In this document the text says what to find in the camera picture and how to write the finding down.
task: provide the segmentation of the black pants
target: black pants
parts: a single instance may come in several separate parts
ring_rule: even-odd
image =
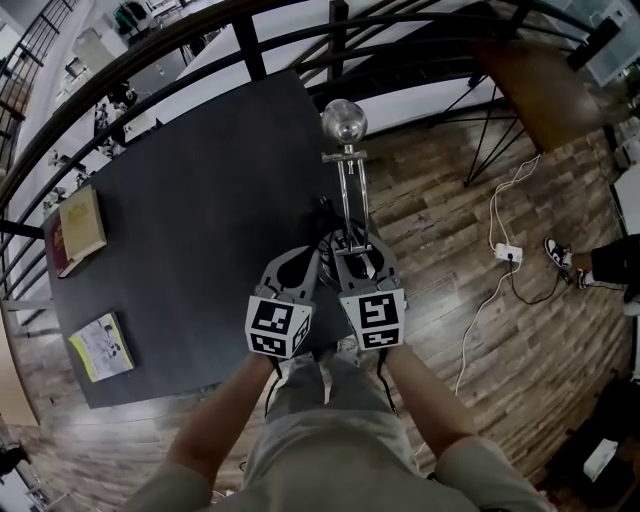
[[[596,281],[628,286],[625,301],[640,292],[640,235],[626,236],[591,251]]]
[[[27,454],[22,448],[12,448],[0,453],[0,476],[11,473],[18,465],[18,462],[23,460],[27,460]]]

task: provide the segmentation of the railing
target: railing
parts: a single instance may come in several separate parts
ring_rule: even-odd
[[[133,74],[154,64],[154,62],[156,62],[160,57],[180,48],[197,36],[213,30],[221,29],[227,25],[231,25],[236,33],[240,45],[240,51],[222,57],[217,61],[211,62],[191,72],[135,104],[113,124],[95,135],[91,141],[71,157],[70,160],[61,167],[54,176],[51,177],[40,192],[33,197],[15,223],[4,226],[0,225],[0,230],[4,230],[6,233],[9,233],[0,245],[0,254],[5,254],[9,243],[16,234],[29,238],[28,242],[22,246],[18,254],[4,269],[2,276],[0,276],[0,286],[5,287],[3,297],[5,300],[12,298],[11,295],[13,291],[16,290],[16,287],[26,279],[28,274],[45,256],[44,250],[36,254],[35,257],[24,267],[20,275],[13,279],[11,281],[11,285],[7,287],[9,274],[14,270],[25,254],[27,254],[35,240],[37,238],[42,238],[41,230],[39,232],[39,236],[34,236],[33,232],[27,232],[29,228],[39,228],[25,226],[25,222],[42,203],[47,194],[49,194],[60,182],[60,180],[69,174],[92,150],[102,145],[107,138],[116,133],[117,130],[121,130],[127,123],[131,122],[140,114],[198,80],[212,75],[222,69],[244,61],[251,80],[260,80],[267,75],[263,61],[263,53],[297,41],[317,36],[326,36],[322,41],[325,41],[326,43],[336,43],[329,45],[330,50],[327,53],[310,60],[296,60],[290,66],[298,73],[330,68],[332,72],[329,75],[330,78],[327,82],[307,89],[311,95],[319,94],[324,91],[330,91],[336,86],[336,84],[343,84],[358,77],[357,74],[355,76],[342,74],[342,63],[347,60],[362,56],[377,55],[382,52],[402,52],[408,45],[423,45],[425,48],[428,48],[429,45],[438,45],[452,41],[452,38],[433,38],[421,41],[412,41],[410,43],[398,42],[368,46],[365,48],[352,47],[345,49],[344,43],[347,40],[347,30],[360,30],[374,26],[388,27],[396,23],[416,21],[448,20],[454,22],[482,24],[490,27],[494,34],[494,37],[491,38],[491,40],[511,39],[515,37],[517,30],[522,29],[543,32],[560,38],[579,41],[581,43],[580,46],[573,50],[567,58],[571,67],[574,70],[577,70],[584,66],[593,55],[602,49],[618,31],[618,27],[611,20],[605,20],[599,27],[594,29],[539,0],[523,0],[522,2],[504,0],[507,3],[512,3],[518,6],[514,15],[508,20],[465,15],[460,13],[437,12],[409,12],[400,14],[383,13],[381,15],[374,15],[374,13],[378,12],[380,9],[369,9],[366,16],[361,13],[361,15],[350,19],[339,20],[334,18],[327,24],[295,30],[287,34],[259,42],[253,25],[252,16],[292,3],[298,3],[299,1],[300,0],[227,0],[223,3],[204,9],[196,14],[192,14],[174,25],[152,34],[127,53],[114,60],[111,64],[96,74],[86,85],[67,100],[66,103],[58,108],[51,119],[49,119],[45,126],[32,139],[11,172],[2,182],[2,185],[0,186],[0,207],[2,207],[3,210],[7,208],[9,201],[20,184],[25,180],[42,157],[45,156],[53,144],[81,116],[98,103],[115,85],[126,81]],[[429,5],[433,5],[436,2],[437,0],[430,0],[427,3]],[[378,5],[383,6],[389,3],[389,0],[384,0]],[[586,34],[585,39],[581,40],[576,38],[575,35],[566,34],[552,28],[537,27],[525,23],[525,18],[531,11],[541,12],[547,16],[554,17],[582,30]],[[479,41],[479,39],[456,38],[456,41],[474,43]],[[424,65],[429,62],[429,60],[425,60],[421,64]],[[42,275],[44,275],[45,272],[46,267],[37,272],[22,287],[18,295],[13,297],[14,300],[18,300],[22,297],[26,291],[33,286],[33,284],[37,282]]]
[[[10,169],[38,70],[76,0],[49,0],[0,67],[0,168]]]

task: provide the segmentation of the book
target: book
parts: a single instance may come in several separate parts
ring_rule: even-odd
[[[59,207],[67,258],[79,261],[107,244],[98,196],[91,185],[74,192]]]
[[[64,236],[62,235],[62,224],[60,223],[60,214],[56,211],[55,219],[51,223],[49,230],[49,244],[53,255],[53,264],[56,268],[56,275],[60,278],[68,276],[71,271],[76,268],[82,260],[69,261],[67,250],[64,246]]]
[[[116,316],[107,313],[69,337],[80,354],[91,382],[113,377],[134,368]]]

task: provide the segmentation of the power strip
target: power strip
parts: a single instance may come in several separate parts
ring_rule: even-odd
[[[513,245],[496,244],[496,258],[503,261],[512,261],[513,263],[522,262],[522,248]]]

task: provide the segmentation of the wooden floor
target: wooden floor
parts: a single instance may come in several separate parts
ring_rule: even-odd
[[[487,147],[505,127],[490,126]],[[422,125],[365,144],[373,216],[399,259],[409,295],[407,342],[452,388],[463,333],[507,270],[488,244],[490,196],[534,156],[524,137],[465,189],[480,130],[477,122]],[[509,239],[524,248],[516,274],[521,295],[533,299],[554,284],[545,236],[578,251],[620,236],[604,148],[602,136],[594,134],[545,155],[534,175],[500,196]],[[497,231],[494,236],[494,242],[503,241]],[[590,414],[594,393],[611,370],[624,371],[629,364],[631,322],[621,315],[620,303],[617,292],[580,291],[561,282],[551,300],[530,307],[516,300],[507,279],[468,338],[460,398],[472,408],[482,434],[534,482],[566,429]],[[24,443],[53,497],[70,495],[61,510],[116,510],[154,471],[208,390],[90,410],[56,329],[55,317],[44,315],[18,340],[20,366],[42,426],[11,427],[5,437]],[[417,448],[421,440],[400,398],[394,399]],[[262,403],[221,471],[218,490],[238,489],[239,464],[261,425]],[[429,451],[419,459],[429,471]]]

